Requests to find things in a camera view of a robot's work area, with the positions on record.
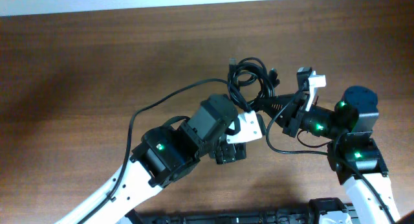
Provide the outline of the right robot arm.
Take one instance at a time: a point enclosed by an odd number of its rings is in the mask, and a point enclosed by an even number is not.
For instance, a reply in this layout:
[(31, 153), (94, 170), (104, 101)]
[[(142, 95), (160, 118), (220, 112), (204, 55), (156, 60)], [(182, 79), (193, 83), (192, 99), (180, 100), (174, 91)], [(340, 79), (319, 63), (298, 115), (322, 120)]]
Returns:
[(347, 88), (334, 109), (312, 102), (310, 93), (262, 98), (257, 106), (291, 137), (301, 131), (329, 140), (327, 157), (361, 223), (396, 223), (400, 219), (389, 170), (375, 140), (378, 97), (362, 86)]

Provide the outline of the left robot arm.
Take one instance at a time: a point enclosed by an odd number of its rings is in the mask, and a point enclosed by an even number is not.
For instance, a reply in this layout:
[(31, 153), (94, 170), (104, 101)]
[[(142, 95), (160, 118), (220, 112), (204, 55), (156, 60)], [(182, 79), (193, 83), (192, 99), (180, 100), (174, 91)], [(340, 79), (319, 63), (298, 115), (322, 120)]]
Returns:
[(117, 223), (187, 176), (214, 148), (244, 143), (255, 125), (255, 111), (239, 113), (226, 95), (212, 95), (192, 117), (172, 117), (144, 133), (113, 176), (59, 222)]

